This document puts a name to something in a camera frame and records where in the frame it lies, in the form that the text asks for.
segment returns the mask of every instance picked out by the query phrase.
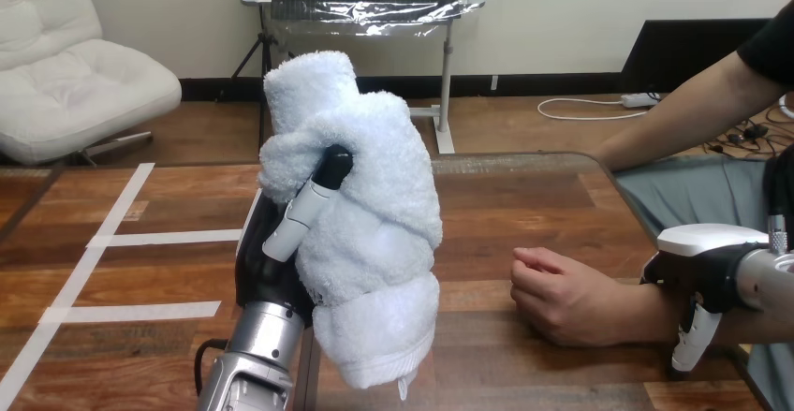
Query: white towel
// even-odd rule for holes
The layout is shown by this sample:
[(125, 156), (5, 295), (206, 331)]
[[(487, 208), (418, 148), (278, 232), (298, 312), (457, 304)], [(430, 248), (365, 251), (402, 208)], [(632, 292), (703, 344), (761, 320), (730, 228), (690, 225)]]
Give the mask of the white towel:
[(438, 283), (430, 273), (441, 218), (430, 156), (394, 95), (360, 95), (340, 52), (298, 57), (269, 73), (276, 135), (262, 147), (265, 194), (295, 197), (328, 146), (353, 154), (340, 195), (298, 250), (318, 305), (315, 335), (351, 387), (399, 380), (401, 397), (430, 350)]

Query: black monitor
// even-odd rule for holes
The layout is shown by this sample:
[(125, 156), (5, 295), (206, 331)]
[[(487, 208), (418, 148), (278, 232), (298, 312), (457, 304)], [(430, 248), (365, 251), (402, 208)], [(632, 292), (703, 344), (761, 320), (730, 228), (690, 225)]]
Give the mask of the black monitor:
[(769, 21), (646, 21), (621, 72), (621, 91), (669, 93), (736, 51)]

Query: white armchair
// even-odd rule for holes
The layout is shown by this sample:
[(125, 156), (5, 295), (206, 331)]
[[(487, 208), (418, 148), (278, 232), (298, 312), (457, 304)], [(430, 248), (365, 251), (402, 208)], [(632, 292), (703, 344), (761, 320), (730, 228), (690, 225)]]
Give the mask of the white armchair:
[(165, 67), (100, 38), (91, 0), (0, 0), (0, 152), (37, 164), (151, 137), (90, 147), (182, 98)]

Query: white wall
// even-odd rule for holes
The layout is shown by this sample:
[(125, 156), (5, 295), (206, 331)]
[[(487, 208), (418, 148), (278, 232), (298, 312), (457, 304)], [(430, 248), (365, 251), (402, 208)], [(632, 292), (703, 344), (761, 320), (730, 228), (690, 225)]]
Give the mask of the white wall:
[[(619, 71), (646, 19), (770, 17), (789, 0), (488, 0), (456, 22), (453, 74)], [(105, 37), (180, 78), (228, 77), (256, 38), (238, 0), (94, 0)], [(296, 52), (346, 51), (361, 76), (440, 74), (427, 38), (293, 37)], [(258, 74), (258, 55), (243, 74)]]

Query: silver prosthetic arm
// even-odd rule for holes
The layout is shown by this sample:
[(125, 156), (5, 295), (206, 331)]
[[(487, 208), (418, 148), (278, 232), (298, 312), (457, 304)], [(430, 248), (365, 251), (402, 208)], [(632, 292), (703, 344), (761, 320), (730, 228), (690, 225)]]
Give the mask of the silver prosthetic arm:
[(215, 359), (203, 389), (203, 350), (197, 354), (198, 411), (286, 409), (293, 388), (289, 366), (303, 329), (311, 326), (314, 309), (298, 278), (295, 253), (351, 169), (352, 155), (341, 146), (331, 146), (284, 210), (257, 195), (235, 270), (237, 303), (244, 307), (243, 314), (231, 339), (220, 347), (225, 352)]
[(691, 293), (671, 376), (695, 368), (723, 313), (735, 307), (794, 321), (794, 255), (787, 252), (782, 219), (773, 216), (770, 223), (769, 235), (720, 224), (670, 228), (659, 235), (659, 252), (645, 266), (642, 283)]

